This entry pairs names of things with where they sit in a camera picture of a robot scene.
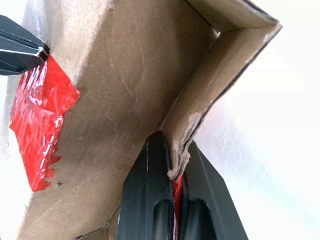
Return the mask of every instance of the red plastic tape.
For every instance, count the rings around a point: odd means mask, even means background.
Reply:
[[[182,176],[172,181],[173,197],[174,197],[174,223],[172,231],[172,240],[179,239],[180,232],[180,206],[182,196]]]
[[[25,72],[11,110],[10,128],[19,144],[32,191],[51,185],[45,178],[55,174],[49,166],[55,156],[64,114],[80,97],[80,92],[50,55],[45,63]]]

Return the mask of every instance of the white wall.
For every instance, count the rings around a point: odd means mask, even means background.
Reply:
[[[16,23],[24,16],[25,0],[5,1],[0,7],[0,15],[5,15]],[[15,240],[17,229],[29,205],[29,187],[18,143],[9,131],[9,113],[15,90],[9,89],[7,77],[0,76],[0,237],[1,240]]]
[[[254,0],[282,31],[195,140],[251,240],[320,239],[320,1]]]

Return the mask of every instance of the black clamp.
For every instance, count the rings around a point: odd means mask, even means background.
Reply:
[[[225,181],[195,142],[189,147],[179,240],[248,240]],[[173,189],[162,131],[147,138],[123,184],[116,240],[172,240]]]
[[[0,15],[0,75],[19,75],[47,60],[49,47],[19,24]]]

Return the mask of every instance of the brown cardboard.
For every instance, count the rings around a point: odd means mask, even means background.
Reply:
[[[33,12],[39,3],[44,16]],[[18,239],[71,240],[109,223],[114,239],[122,184],[145,138],[162,122],[169,175],[181,174],[209,108],[280,29],[244,1],[190,4],[27,3],[22,25],[47,38],[81,98],[65,118],[52,186],[33,195]]]
[[[83,239],[79,239],[79,240],[109,240],[108,239],[108,229],[103,229],[100,230],[98,232],[95,232]]]

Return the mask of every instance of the cardboard flap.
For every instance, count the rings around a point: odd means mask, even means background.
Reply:
[[[202,64],[192,74],[170,109],[163,129],[171,145],[171,179],[180,176],[189,161],[188,147],[203,118],[255,59],[281,25],[222,33]]]
[[[221,33],[274,25],[276,20],[248,0],[187,0]]]

